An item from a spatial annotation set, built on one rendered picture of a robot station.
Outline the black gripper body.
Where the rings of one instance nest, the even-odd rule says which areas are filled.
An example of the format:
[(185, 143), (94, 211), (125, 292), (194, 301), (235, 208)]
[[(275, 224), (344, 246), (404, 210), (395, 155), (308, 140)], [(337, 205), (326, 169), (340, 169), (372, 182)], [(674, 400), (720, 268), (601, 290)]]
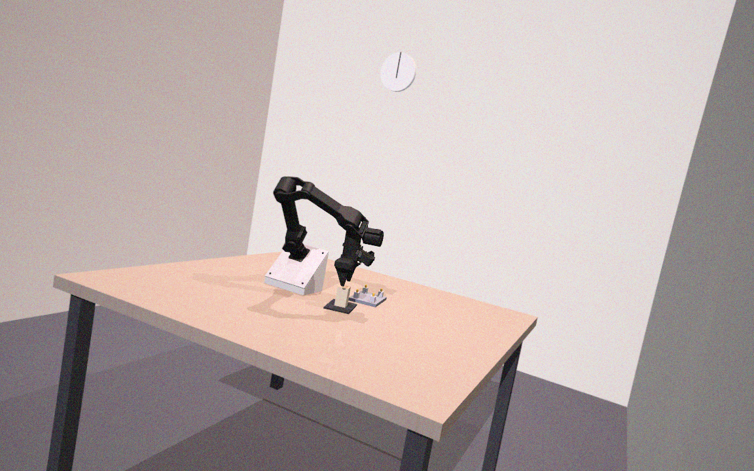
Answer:
[(344, 241), (343, 243), (344, 249), (343, 254), (341, 254), (341, 257), (335, 260), (334, 266), (338, 266), (339, 268), (344, 268), (347, 270), (352, 270), (354, 267), (354, 263), (357, 264), (358, 260), (354, 258), (354, 254), (356, 251), (361, 247), (360, 243), (353, 243), (350, 241)]

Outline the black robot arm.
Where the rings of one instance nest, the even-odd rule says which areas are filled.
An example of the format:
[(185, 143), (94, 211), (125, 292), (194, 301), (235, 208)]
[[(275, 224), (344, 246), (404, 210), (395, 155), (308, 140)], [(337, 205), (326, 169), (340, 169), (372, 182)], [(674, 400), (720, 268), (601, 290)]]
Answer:
[[(302, 186), (302, 190), (296, 191), (296, 186)], [(346, 241), (360, 243), (362, 238), (364, 244), (381, 247), (384, 238), (384, 233), (381, 230), (368, 228), (369, 221), (360, 211), (350, 206), (341, 205), (322, 190), (318, 190), (311, 182), (306, 182), (300, 178), (283, 177), (276, 185), (274, 196), (276, 201), (281, 203), (283, 209), (287, 233), (285, 233), (285, 244), (282, 249), (285, 253), (291, 253), (290, 259), (302, 262), (306, 255), (310, 253), (310, 249), (306, 249), (304, 243), (302, 243), (306, 237), (306, 227), (299, 224), (297, 217), (295, 201), (301, 199), (311, 201), (314, 205), (332, 215), (339, 226), (346, 230)], [(360, 224), (360, 222), (362, 223)], [(359, 247), (354, 258), (360, 260), (366, 266), (371, 266), (375, 259), (374, 252), (369, 251), (368, 253), (363, 248), (364, 245)]]

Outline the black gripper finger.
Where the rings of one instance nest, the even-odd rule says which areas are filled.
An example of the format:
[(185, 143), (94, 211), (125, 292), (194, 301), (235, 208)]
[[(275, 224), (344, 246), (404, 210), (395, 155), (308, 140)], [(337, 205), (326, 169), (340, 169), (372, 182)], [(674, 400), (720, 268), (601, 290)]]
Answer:
[(352, 271), (350, 271), (350, 272), (348, 272), (347, 281), (351, 281), (351, 279), (352, 279), (352, 275), (353, 275), (353, 273), (354, 273), (354, 270), (356, 269), (356, 266), (359, 266), (359, 265), (360, 265), (360, 263), (357, 263), (357, 264), (355, 264), (355, 263), (354, 263), (354, 267), (353, 267), (353, 270), (352, 270)]
[(352, 270), (347, 270), (347, 269), (344, 269), (344, 268), (339, 268), (338, 266), (335, 266), (335, 268), (337, 270), (337, 274), (338, 274), (338, 278), (339, 278), (339, 283), (343, 287), (345, 285), (345, 283), (346, 283), (348, 272), (352, 271), (353, 269)]

